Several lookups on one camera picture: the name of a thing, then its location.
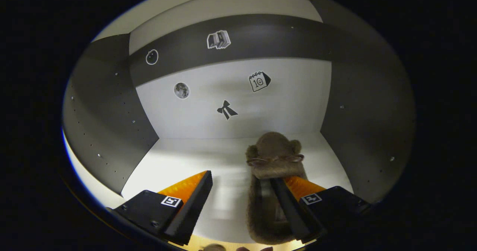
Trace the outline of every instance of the orange gripper pad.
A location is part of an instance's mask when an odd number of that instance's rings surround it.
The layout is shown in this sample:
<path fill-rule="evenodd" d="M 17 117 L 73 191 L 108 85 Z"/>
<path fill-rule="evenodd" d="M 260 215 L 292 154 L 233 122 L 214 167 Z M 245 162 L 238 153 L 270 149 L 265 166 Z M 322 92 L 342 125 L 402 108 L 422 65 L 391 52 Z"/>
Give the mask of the orange gripper pad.
<path fill-rule="evenodd" d="M 192 195 L 192 192 L 194 192 L 206 172 L 207 171 L 204 171 L 202 173 L 198 173 L 194 176 L 186 178 L 185 180 L 179 181 L 178 183 L 175 183 L 174 185 L 167 187 L 157 193 L 175 198 L 180 198 L 184 202 L 184 205 L 186 205 L 187 200 L 189 200 L 190 196 Z"/>
<path fill-rule="evenodd" d="M 326 190 L 315 183 L 297 176 L 283 178 L 283 180 L 297 201 L 303 196 Z"/>

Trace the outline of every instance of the gray wall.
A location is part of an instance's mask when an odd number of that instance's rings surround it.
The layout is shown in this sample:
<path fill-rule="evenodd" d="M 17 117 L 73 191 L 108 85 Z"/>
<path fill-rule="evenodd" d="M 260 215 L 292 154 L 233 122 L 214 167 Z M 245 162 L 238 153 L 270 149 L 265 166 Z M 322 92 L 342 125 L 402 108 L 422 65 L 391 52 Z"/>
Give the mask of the gray wall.
<path fill-rule="evenodd" d="M 227 30 L 231 45 L 208 49 L 208 34 Z M 138 49 L 130 57 L 134 86 L 177 71 L 226 61 L 296 57 L 330 60 L 329 34 L 320 22 L 287 15 L 233 15 L 206 20 L 166 34 Z M 148 65 L 145 57 L 155 49 L 159 60 Z"/>
<path fill-rule="evenodd" d="M 73 152 L 118 194 L 158 139 L 128 71 L 128 44 L 129 34 L 92 42 L 73 70 L 63 103 L 63 130 Z"/>
<path fill-rule="evenodd" d="M 324 24 L 347 34 L 329 37 L 332 81 L 321 132 L 356 195 L 377 202 L 409 159 L 416 130 L 411 85 L 392 48 L 370 25 L 332 0 L 312 4 Z"/>

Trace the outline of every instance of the plush monkey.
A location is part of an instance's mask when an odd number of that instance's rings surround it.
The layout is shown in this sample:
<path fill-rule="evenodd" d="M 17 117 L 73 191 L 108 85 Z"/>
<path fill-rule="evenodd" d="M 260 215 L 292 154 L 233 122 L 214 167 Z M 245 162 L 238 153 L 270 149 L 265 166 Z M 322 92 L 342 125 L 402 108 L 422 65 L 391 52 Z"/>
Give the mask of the plush monkey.
<path fill-rule="evenodd" d="M 252 167 L 247 228 L 250 237 L 259 244 L 275 245 L 294 239 L 278 199 L 266 180 L 291 176 L 307 179 L 300 151 L 300 141 L 289 141 L 278 132 L 262 135 L 255 145 L 247 148 L 247 164 Z"/>

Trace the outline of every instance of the black bow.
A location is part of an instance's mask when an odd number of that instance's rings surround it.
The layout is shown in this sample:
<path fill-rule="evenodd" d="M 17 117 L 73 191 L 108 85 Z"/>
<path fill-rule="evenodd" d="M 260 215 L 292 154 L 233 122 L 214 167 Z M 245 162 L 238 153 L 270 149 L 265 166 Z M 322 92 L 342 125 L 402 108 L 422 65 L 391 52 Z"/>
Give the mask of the black bow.
<path fill-rule="evenodd" d="M 227 110 L 231 116 L 238 115 L 238 113 L 232 110 L 231 108 L 229 108 L 229 106 L 230 106 L 230 103 L 227 100 L 224 100 L 224 106 L 217 109 L 217 112 L 223 113 L 225 115 L 225 118 L 227 118 L 227 120 L 230 117 L 228 116 L 225 110 Z"/>

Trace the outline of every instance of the sticker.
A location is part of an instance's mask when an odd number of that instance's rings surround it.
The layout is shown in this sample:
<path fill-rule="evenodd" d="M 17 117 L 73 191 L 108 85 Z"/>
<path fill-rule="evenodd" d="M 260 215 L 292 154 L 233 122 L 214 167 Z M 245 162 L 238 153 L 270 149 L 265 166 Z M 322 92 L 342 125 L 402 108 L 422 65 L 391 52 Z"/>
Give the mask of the sticker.
<path fill-rule="evenodd" d="M 152 49 L 148 51 L 148 54 L 146 55 L 146 63 L 150 65 L 154 65 L 157 63 L 159 59 L 159 54 L 157 53 L 156 49 Z"/>
<path fill-rule="evenodd" d="M 322 201 L 320 196 L 316 195 L 315 193 L 307 195 L 307 196 L 303 196 L 301 197 L 301 199 L 306 203 L 306 205 L 310 205 L 310 204 Z"/>
<path fill-rule="evenodd" d="M 269 86 L 271 79 L 263 71 L 259 71 L 249 76 L 249 81 L 252 86 L 252 91 L 257 92 Z"/>
<path fill-rule="evenodd" d="M 164 198 L 164 200 L 162 200 L 161 204 L 167 205 L 167 206 L 172 206 L 172 207 L 177 207 L 180 202 L 181 202 L 181 199 L 179 199 L 179 198 L 174 198 L 174 197 L 167 196 L 167 197 Z"/>
<path fill-rule="evenodd" d="M 174 93 L 180 99 L 186 99 L 189 97 L 190 89 L 185 83 L 177 83 L 174 86 Z"/>
<path fill-rule="evenodd" d="M 227 31 L 218 31 L 207 36 L 207 48 L 208 49 L 225 49 L 232 42 L 228 37 Z"/>
<path fill-rule="evenodd" d="M 238 113 L 232 110 L 231 108 L 229 108 L 229 106 L 230 106 L 230 103 L 227 100 L 224 100 L 224 105 L 217 109 L 217 112 L 219 112 L 220 114 L 223 113 L 225 115 L 225 118 L 227 118 L 227 120 L 230 118 L 228 114 L 230 114 L 230 116 L 238 115 Z"/>

